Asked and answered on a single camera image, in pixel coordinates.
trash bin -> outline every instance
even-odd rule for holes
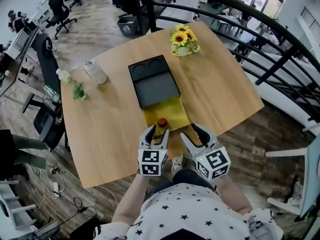
[[[123,16],[117,22],[122,34],[126,37],[133,37],[138,31],[136,16]]]

small white bottle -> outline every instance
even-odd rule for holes
[[[85,62],[84,70],[87,72],[89,77],[93,81],[95,81],[97,85],[104,84],[108,79],[107,74],[101,69],[98,64],[95,64],[92,60],[87,60]]]
[[[69,84],[71,81],[71,75],[67,71],[58,68],[55,73],[59,76],[60,81],[65,84]]]

power strip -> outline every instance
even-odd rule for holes
[[[59,183],[58,182],[54,182],[53,183],[53,191],[54,192],[59,192]],[[60,197],[60,193],[54,193],[55,197],[59,198]]]

sneaker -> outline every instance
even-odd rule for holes
[[[172,167],[171,167],[172,174],[176,174],[179,170],[182,169],[182,161],[183,160],[184,160],[183,154],[176,156],[172,159]]]

green plant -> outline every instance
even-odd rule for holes
[[[73,99],[80,100],[86,95],[84,87],[82,83],[76,83],[73,87]]]

